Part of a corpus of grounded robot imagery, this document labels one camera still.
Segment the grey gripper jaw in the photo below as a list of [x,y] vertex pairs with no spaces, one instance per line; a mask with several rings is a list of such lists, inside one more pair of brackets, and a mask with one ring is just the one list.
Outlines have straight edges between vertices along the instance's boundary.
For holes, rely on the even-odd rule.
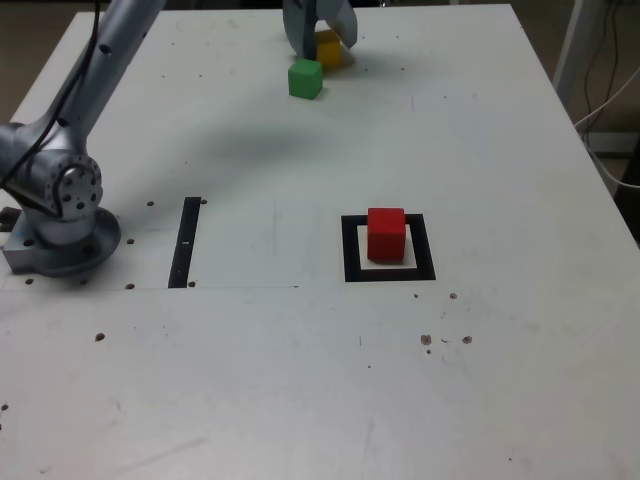
[[348,0],[318,0],[317,17],[327,23],[348,49],[356,44],[358,21]]
[[315,26],[318,21],[316,0],[283,0],[283,24],[296,55],[307,60],[317,58]]

